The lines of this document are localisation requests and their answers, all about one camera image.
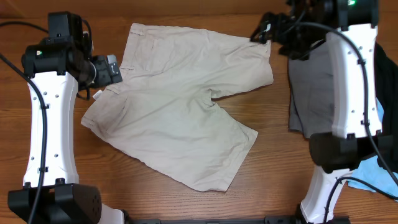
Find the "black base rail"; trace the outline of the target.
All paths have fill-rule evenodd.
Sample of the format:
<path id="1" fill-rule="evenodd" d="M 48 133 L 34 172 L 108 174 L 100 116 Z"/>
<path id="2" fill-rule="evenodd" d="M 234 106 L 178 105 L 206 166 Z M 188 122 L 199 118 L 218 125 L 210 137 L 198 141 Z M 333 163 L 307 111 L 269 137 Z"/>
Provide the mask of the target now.
<path id="1" fill-rule="evenodd" d="M 255 219 L 220 219 L 220 220 L 159 220 L 142 219 L 133 220 L 128 218 L 128 224 L 305 224 L 304 219 L 293 215 L 268 216 Z"/>

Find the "grey shorts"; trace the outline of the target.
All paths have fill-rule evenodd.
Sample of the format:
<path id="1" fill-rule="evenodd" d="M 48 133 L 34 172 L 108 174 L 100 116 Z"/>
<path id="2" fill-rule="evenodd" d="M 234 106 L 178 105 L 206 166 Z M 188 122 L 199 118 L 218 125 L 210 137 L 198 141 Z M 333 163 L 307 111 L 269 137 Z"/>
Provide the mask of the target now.
<path id="1" fill-rule="evenodd" d="M 308 139 L 331 131 L 334 118 L 334 88 L 327 44 L 310 52 L 308 60 L 289 60 L 289 130 Z"/>

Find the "black garment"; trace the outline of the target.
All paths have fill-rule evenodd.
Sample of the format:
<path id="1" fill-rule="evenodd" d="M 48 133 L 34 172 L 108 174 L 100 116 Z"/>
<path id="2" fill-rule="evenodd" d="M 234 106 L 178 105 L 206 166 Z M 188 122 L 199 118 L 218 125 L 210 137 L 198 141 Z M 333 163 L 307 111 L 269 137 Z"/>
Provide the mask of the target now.
<path id="1" fill-rule="evenodd" d="M 393 136 L 392 149 L 384 151 L 382 156 L 390 169 L 397 173 L 397 65 L 376 43 L 374 49 L 374 75 L 376 96 L 384 109 L 382 131 Z"/>

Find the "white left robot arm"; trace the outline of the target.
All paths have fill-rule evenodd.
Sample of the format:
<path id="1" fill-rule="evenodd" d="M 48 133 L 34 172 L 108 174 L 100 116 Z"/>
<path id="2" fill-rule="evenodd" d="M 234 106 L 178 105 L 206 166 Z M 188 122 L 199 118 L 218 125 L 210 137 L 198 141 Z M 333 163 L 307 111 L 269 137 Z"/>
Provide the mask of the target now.
<path id="1" fill-rule="evenodd" d="M 30 154 L 8 207 L 27 223 L 127 223 L 128 214 L 103 204 L 96 187 L 80 184 L 73 152 L 79 91 L 119 83 L 116 57 L 92 54 L 90 25 L 76 14 L 49 14 L 46 32 L 26 48 L 17 71 L 30 91 Z"/>

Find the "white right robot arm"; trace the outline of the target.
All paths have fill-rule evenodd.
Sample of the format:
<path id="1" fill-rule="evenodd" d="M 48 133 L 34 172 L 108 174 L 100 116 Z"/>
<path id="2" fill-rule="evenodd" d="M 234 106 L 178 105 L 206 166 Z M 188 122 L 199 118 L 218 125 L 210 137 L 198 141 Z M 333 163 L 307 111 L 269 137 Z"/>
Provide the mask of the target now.
<path id="1" fill-rule="evenodd" d="M 306 60 L 327 44 L 333 72 L 334 120 L 329 133 L 314 134 L 309 150 L 315 163 L 310 187 L 295 215 L 267 216 L 266 223 L 348 223 L 333 209 L 344 184 L 361 161 L 392 147 L 377 115 L 374 48 L 379 22 L 377 0 L 290 1 L 290 14 L 263 15 L 252 42 L 280 44 L 279 53 Z"/>

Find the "light blue garment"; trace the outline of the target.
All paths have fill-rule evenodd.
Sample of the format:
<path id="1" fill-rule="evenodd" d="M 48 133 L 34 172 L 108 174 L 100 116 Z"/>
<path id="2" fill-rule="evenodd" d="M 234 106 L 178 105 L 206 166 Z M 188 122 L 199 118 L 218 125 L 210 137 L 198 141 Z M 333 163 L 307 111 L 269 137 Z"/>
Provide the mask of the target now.
<path id="1" fill-rule="evenodd" d="M 376 100 L 377 113 L 379 116 L 379 120 L 382 121 L 384 116 L 384 109 L 379 100 Z M 363 180 L 380 189 L 381 191 L 397 197 L 397 186 L 395 182 L 392 180 L 388 172 L 379 166 L 379 164 L 377 163 L 377 159 L 378 157 L 374 156 L 365 161 L 361 161 L 359 167 L 353 172 L 352 177 Z M 348 181 L 348 186 L 356 189 L 376 192 L 372 188 L 353 180 Z"/>

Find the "beige khaki shorts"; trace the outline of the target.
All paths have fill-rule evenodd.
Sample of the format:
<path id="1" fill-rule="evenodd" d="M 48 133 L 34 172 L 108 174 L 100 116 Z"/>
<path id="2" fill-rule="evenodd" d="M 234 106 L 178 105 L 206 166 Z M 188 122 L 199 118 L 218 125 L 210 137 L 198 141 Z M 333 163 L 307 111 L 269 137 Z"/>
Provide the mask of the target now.
<path id="1" fill-rule="evenodd" d="M 82 117 L 99 138 L 201 192 L 226 191 L 257 138 L 216 100 L 273 82 L 271 43 L 132 24 L 122 81 Z"/>

